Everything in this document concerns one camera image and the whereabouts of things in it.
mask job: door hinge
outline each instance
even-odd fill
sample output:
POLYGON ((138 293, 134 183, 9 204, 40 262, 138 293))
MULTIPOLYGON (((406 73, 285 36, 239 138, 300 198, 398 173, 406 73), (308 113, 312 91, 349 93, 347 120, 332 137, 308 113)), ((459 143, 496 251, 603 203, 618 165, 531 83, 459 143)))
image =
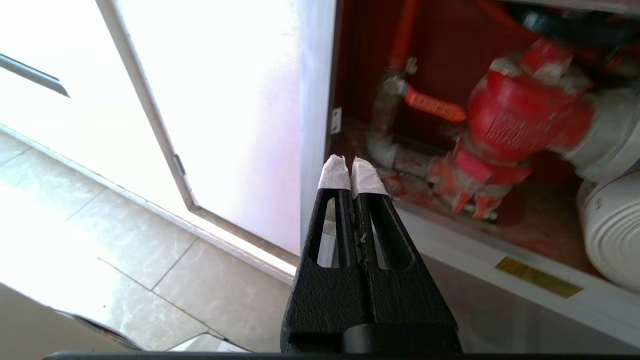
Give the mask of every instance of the door hinge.
POLYGON ((182 160, 180 160, 180 156, 178 154, 173 154, 173 162, 175 166, 178 168, 178 172, 180 172, 181 176, 185 176, 187 173, 184 171, 184 166, 182 166, 182 160))
POLYGON ((331 112, 331 135, 337 134, 342 129, 342 108, 335 108, 331 112))

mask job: metal pipe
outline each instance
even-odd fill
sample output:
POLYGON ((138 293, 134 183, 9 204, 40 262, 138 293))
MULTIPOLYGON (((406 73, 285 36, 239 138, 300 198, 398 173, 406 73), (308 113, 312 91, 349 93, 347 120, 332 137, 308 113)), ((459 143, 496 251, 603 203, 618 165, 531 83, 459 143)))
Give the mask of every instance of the metal pipe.
POLYGON ((403 1, 389 65, 378 83, 376 99, 373 104, 371 130, 367 134, 367 151, 375 162, 386 168, 395 168, 415 176, 426 177, 433 162, 432 157, 408 151, 392 142, 393 125, 398 106, 402 101, 402 95, 390 92, 386 88, 391 79, 404 79, 404 68, 409 55, 419 6, 420 0, 403 1))

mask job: orange valve handle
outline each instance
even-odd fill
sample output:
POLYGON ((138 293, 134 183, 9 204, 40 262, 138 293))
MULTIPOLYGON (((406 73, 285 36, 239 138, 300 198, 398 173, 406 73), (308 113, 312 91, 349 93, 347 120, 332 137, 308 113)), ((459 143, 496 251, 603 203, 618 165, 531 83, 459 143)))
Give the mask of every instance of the orange valve handle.
POLYGON ((404 101, 414 109, 442 117, 451 122, 460 122, 467 118, 467 113, 462 106, 422 94, 410 86, 406 87, 404 101))

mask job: red pipe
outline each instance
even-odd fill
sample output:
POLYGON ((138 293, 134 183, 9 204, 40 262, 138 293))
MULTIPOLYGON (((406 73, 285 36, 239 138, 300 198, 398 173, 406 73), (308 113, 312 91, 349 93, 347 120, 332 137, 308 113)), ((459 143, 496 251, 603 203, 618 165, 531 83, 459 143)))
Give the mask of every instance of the red pipe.
MULTIPOLYGON (((487 15, 491 20, 502 25, 509 31, 531 42, 540 38, 540 35, 523 28, 516 20, 505 11, 504 4, 496 0, 474 0, 476 5, 487 15)), ((574 49, 575 57, 580 61, 587 63, 592 67, 600 67, 600 53, 595 49, 574 49)))
POLYGON ((391 58, 389 59, 389 69, 391 70, 404 70, 406 59, 409 56, 411 37, 413 35, 415 20, 418 17, 419 7, 420 0, 404 0, 402 4, 393 48, 391 49, 391 58))
POLYGON ((520 68, 536 78, 544 78, 558 81, 569 67, 573 53, 566 47, 555 45, 553 42, 538 39, 527 50, 520 60, 520 68))

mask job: red fire hydrant valve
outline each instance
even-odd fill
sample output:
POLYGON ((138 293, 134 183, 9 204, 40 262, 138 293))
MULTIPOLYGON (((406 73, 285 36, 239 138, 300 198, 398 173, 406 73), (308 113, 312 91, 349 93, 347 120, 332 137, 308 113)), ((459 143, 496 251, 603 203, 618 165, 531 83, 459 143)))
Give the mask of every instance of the red fire hydrant valve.
POLYGON ((571 60, 571 51, 540 39, 519 63, 493 61, 469 99, 468 132, 429 175, 454 211, 471 205, 474 218, 487 218, 529 175, 532 154, 580 143, 593 116, 583 101, 590 82, 571 60))

